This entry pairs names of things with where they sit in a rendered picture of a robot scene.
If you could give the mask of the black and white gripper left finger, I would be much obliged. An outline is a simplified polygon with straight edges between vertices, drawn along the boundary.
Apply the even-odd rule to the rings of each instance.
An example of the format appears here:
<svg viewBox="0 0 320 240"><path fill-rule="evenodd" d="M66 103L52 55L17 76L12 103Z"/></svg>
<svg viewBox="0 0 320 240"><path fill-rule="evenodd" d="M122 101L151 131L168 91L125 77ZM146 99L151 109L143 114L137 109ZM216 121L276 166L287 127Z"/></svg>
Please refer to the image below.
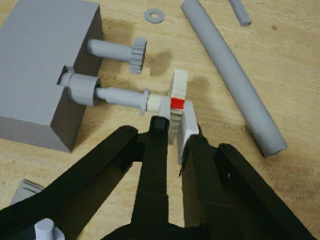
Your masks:
<svg viewBox="0 0 320 240"><path fill-rule="evenodd" d="M158 115L145 133L120 126L41 192L1 209L0 240L75 240L133 162L142 166L127 240L168 240L170 97Z"/></svg>

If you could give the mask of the grey flat washer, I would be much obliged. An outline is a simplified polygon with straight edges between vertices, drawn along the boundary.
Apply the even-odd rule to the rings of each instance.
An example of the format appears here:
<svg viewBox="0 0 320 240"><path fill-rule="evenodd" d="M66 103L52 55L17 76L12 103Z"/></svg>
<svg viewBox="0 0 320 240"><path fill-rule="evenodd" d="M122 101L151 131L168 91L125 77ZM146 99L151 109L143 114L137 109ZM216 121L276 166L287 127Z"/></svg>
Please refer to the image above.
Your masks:
<svg viewBox="0 0 320 240"><path fill-rule="evenodd" d="M158 18L152 18L150 15L151 14L157 14ZM158 24L161 23L164 20L164 14L162 11L158 10L158 9L149 9L145 12L145 19L146 21L148 21L149 23L152 24Z"/></svg>

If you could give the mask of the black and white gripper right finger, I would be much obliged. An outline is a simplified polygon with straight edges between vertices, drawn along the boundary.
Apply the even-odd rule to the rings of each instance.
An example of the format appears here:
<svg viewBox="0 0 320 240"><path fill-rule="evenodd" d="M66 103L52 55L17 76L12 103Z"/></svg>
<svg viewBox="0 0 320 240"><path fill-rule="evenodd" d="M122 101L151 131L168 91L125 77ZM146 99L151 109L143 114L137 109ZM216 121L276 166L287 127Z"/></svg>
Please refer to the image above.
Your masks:
<svg viewBox="0 0 320 240"><path fill-rule="evenodd" d="M177 132L184 227L203 226L205 240L318 240L234 146L213 147L202 135L185 100Z"/></svg>

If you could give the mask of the grey rectangular box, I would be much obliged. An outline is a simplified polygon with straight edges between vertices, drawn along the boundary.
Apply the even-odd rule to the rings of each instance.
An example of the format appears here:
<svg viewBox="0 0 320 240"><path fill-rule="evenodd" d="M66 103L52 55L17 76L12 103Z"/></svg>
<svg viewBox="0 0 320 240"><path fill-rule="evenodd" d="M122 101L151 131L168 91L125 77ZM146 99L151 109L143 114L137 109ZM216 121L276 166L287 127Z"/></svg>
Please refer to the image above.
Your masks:
<svg viewBox="0 0 320 240"><path fill-rule="evenodd" d="M146 47L104 41L100 3L18 0L0 28L0 138L72 154L102 59L141 74Z"/></svg>

